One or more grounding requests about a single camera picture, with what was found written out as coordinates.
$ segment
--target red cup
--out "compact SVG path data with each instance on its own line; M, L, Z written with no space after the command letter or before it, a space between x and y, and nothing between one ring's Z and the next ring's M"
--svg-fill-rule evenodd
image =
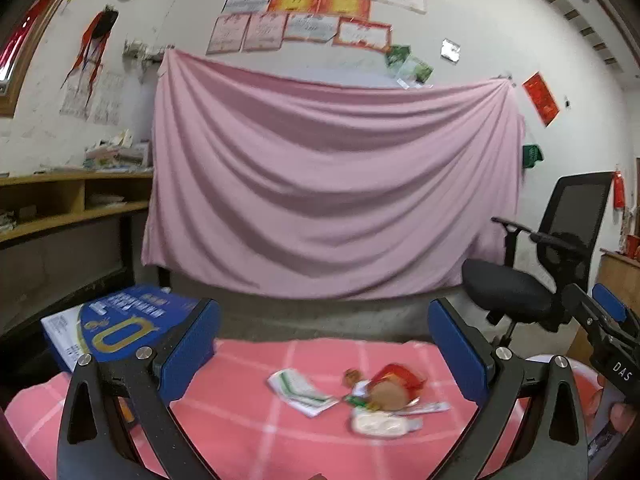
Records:
M638 245L640 245L640 238L635 235L627 235L626 236L626 257L633 258L636 256L636 251L638 250Z

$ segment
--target green paper packet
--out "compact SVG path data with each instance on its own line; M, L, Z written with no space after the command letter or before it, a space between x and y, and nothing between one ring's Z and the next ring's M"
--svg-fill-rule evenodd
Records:
M411 54L410 45L391 45L389 50L385 52L386 66L394 73L397 72L402 63L409 57L409 54Z
M398 70L396 78L405 88L412 88L423 85L431 73L433 67L415 56L409 56Z

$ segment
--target white packet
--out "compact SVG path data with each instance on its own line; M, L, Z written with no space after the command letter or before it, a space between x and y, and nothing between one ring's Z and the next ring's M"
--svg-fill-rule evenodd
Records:
M293 368L277 371L267 379L277 396L306 416L316 416L338 403L338 399L316 390Z

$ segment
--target blue book cover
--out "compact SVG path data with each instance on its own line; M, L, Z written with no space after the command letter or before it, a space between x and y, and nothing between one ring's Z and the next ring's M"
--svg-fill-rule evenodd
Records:
M82 350L100 362L129 356L183 322L196 304L151 285L130 286L85 303L78 323Z

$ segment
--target gray floor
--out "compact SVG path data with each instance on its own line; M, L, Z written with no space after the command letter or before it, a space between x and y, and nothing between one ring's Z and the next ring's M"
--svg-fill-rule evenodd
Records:
M341 337L404 342L429 340L426 309L430 301L446 297L465 322L491 340L502 334L508 321L489 325L485 312L461 288L449 288L406 298L371 301L278 300L207 286L172 273L177 294L209 297L223 312L220 336L253 341ZM537 325L518 325L511 349L522 357L537 354L564 354L574 339L578 325L563 326L558 333L545 332Z

